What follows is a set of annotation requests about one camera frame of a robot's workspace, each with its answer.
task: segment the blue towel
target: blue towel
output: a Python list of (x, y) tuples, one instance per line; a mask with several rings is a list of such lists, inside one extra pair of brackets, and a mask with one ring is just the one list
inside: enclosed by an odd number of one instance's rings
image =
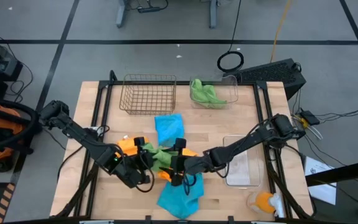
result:
[[(179, 219), (185, 219), (197, 212), (198, 199), (204, 195), (204, 181), (201, 173), (196, 174), (196, 178), (196, 184), (190, 187), (189, 195), (186, 195), (183, 185), (174, 187), (167, 182), (157, 205)], [(193, 183), (192, 176), (188, 175), (188, 179), (190, 183)]]
[(185, 127), (180, 114), (156, 116), (154, 121), (159, 146), (172, 147), (177, 138), (185, 137)]

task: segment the green cloth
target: green cloth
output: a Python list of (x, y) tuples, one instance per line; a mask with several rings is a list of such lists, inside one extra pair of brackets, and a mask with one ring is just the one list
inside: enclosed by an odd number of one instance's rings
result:
[(191, 99), (211, 109), (222, 109), (227, 101), (216, 97), (215, 88), (212, 85), (204, 85), (198, 78), (191, 83)]
[(143, 149), (148, 150), (149, 152), (155, 154), (153, 159), (155, 159), (152, 171), (161, 171), (160, 167), (169, 168), (171, 166), (171, 157), (177, 156), (178, 152), (166, 152), (163, 147), (158, 147), (154, 149), (151, 143), (147, 143), (143, 146)]

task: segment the concrete floor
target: concrete floor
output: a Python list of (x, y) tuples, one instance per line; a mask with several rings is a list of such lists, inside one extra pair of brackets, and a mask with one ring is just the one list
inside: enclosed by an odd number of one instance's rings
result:
[[(144, 39), (230, 39), (236, 19), (237, 0), (218, 8), (218, 26), (209, 29), (208, 3), (197, 0), (169, 0), (160, 12), (139, 14), (129, 11), (122, 28), (115, 26), (118, 2), (80, 0), (67, 35), (62, 35), (73, 4), (77, 0), (0, 0), (0, 36), (7, 40), (56, 40), (11, 44), (17, 58), (34, 73), (34, 81), (24, 92), (23, 104), (35, 108), (45, 81), (50, 78), (46, 103), (60, 99), (76, 106), (82, 81), (105, 80), (113, 69), (118, 79), (127, 73), (171, 73), (179, 80), (190, 77), (219, 78), (216, 60), (227, 44), (65, 44), (59, 40), (144, 40)], [(237, 25), (237, 40), (272, 40), (282, 16), (285, 0), (243, 1)], [(346, 1), (358, 27), (358, 1)], [(153, 0), (163, 6), (163, 0)], [(279, 40), (357, 40), (340, 1), (293, 1)], [(270, 44), (234, 45), (245, 57), (243, 68), (269, 62)], [(275, 59), (293, 58), (300, 62), (307, 84), (302, 88), (301, 106), (314, 113), (344, 113), (358, 109), (358, 45), (278, 45)], [(227, 60), (227, 67), (235, 64)], [(24, 69), (19, 77), (29, 81)], [(345, 164), (358, 162), (358, 116), (318, 126), (324, 140), (315, 143)], [(66, 138), (58, 131), (55, 137)], [(298, 142), (301, 152), (318, 159), (307, 142)], [(6, 222), (47, 218), (55, 192), (57, 169), (63, 150), (42, 133), (32, 142), (35, 152), (27, 156), (17, 183)], [(340, 164), (318, 154), (334, 167)], [(0, 174), (9, 182), (12, 172)], [(358, 198), (358, 183), (339, 186)], [(337, 205), (316, 201), (318, 216), (325, 220), (357, 222), (358, 204), (341, 192)]]

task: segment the wooden table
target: wooden table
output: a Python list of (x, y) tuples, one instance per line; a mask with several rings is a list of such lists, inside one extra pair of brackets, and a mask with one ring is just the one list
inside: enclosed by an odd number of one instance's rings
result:
[[(112, 88), (111, 104), (107, 125), (110, 131), (104, 142), (116, 142), (123, 136), (147, 136), (154, 146), (157, 145), (157, 133), (153, 116), (131, 116), (119, 109), (122, 86)], [(81, 126), (91, 124), (94, 100), (98, 82), (83, 82), (76, 106), (74, 120)], [(212, 147), (221, 146), (223, 137), (231, 134), (246, 134), (258, 123), (254, 92), (251, 86), (239, 86), (239, 100), (229, 110), (193, 109), (190, 104), (188, 86), (177, 86), (175, 113), (181, 113), (185, 125), (185, 138), (188, 148), (201, 153)], [(262, 91), (260, 101), (267, 117)], [(290, 115), (282, 83), (268, 83), (268, 93), (273, 114)], [(103, 111), (101, 105), (99, 121)], [(297, 148), (295, 140), (288, 144)], [(65, 157), (80, 145), (69, 140)], [(260, 190), (269, 191), (264, 152), (262, 145), (255, 146), (259, 155), (261, 184), (259, 187), (238, 189), (228, 187), (216, 174), (204, 174), (204, 196), (200, 198), (200, 209), (189, 220), (227, 220), (234, 216), (236, 221), (273, 220), (273, 215), (261, 215), (253, 212), (246, 205), (248, 196)], [(50, 214), (57, 214), (74, 194), (80, 181), (81, 168), (85, 150), (72, 157), (63, 167), (57, 184), (55, 198)], [(300, 157), (290, 149), (282, 150), (282, 163), (287, 187), (296, 201), (309, 214), (313, 213), (305, 175)], [(117, 177), (109, 176), (100, 170), (95, 192), (92, 218), (113, 220), (144, 220), (151, 215), (153, 220), (175, 220), (166, 210), (157, 205), (158, 197), (166, 181), (157, 179), (149, 193), (129, 189)], [(85, 214), (88, 193), (84, 194), (81, 214)]]

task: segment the white paper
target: white paper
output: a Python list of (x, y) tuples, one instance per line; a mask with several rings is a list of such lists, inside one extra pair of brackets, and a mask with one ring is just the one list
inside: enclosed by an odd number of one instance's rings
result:
[[(316, 174), (318, 172), (333, 169), (331, 166), (327, 166), (320, 161), (306, 157), (305, 175)], [(336, 188), (328, 184), (322, 184), (318, 186), (309, 187), (310, 195), (314, 198), (322, 200), (324, 202), (335, 205), (336, 203)]]

